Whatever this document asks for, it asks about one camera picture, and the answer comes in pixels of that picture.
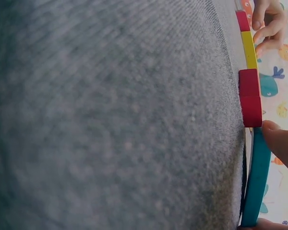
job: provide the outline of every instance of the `fingernail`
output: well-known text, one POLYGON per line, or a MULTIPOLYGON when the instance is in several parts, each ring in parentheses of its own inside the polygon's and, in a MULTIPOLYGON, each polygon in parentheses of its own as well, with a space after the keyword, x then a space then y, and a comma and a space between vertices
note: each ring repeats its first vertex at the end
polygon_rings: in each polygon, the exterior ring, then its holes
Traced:
POLYGON ((263 50, 262 49, 257 49, 256 50, 256 56, 257 58, 260 58, 261 54, 263 53, 263 50))
POLYGON ((260 22, 254 22, 252 25, 254 30, 258 30, 260 28, 260 22))
POLYGON ((274 123, 273 121, 264 121, 264 126, 266 126, 268 129, 275 131, 275 130, 279 130, 280 126, 276 123, 274 123))

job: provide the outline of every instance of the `yellow block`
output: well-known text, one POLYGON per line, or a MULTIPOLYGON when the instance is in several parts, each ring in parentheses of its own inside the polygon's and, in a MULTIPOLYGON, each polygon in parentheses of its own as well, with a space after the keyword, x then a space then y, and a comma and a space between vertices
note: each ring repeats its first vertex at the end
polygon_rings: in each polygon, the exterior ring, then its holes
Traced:
POLYGON ((253 42, 253 37, 250 31, 241 32, 246 66, 248 69, 257 69, 257 57, 253 42))

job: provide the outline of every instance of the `black strip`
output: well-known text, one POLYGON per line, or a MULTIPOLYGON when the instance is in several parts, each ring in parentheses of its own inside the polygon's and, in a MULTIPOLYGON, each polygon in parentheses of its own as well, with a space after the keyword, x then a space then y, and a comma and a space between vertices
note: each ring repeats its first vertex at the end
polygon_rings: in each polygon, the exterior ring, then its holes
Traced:
POLYGON ((245 205, 245 188, 246 188, 246 182, 247 182, 247 167, 246 167, 246 146, 244 144, 243 148, 243 162, 242 162, 242 186, 241 186, 241 203, 240 203, 240 217, 242 214, 242 211, 244 210, 245 205))

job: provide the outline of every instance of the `red block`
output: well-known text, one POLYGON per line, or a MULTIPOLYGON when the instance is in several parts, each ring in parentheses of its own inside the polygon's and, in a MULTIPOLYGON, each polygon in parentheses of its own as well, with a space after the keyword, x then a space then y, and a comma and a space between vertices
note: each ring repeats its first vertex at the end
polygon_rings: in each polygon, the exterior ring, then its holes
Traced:
POLYGON ((250 31, 248 18, 246 16, 245 11, 236 11, 236 16, 237 16, 237 19, 238 19, 240 31, 241 32, 250 31))
POLYGON ((263 122, 257 69, 239 71, 239 96, 245 127, 261 127, 263 122))

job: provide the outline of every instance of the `orange print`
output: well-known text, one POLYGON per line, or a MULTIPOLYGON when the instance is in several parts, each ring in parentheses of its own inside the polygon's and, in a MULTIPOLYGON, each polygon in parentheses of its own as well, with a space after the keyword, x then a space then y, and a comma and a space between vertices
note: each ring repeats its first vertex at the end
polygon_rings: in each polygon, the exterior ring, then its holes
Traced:
POLYGON ((242 6, 244 11, 246 12, 246 16, 248 17, 249 25, 252 27, 252 16, 253 16, 253 11, 252 7, 250 4, 250 0, 241 0, 242 6))
POLYGON ((288 61, 288 45, 283 44, 283 46, 278 50, 278 54, 283 60, 288 61))
POLYGON ((277 157, 275 157, 274 161, 271 161, 271 163, 274 163, 274 164, 277 164, 277 165, 283 165, 283 162, 277 157))

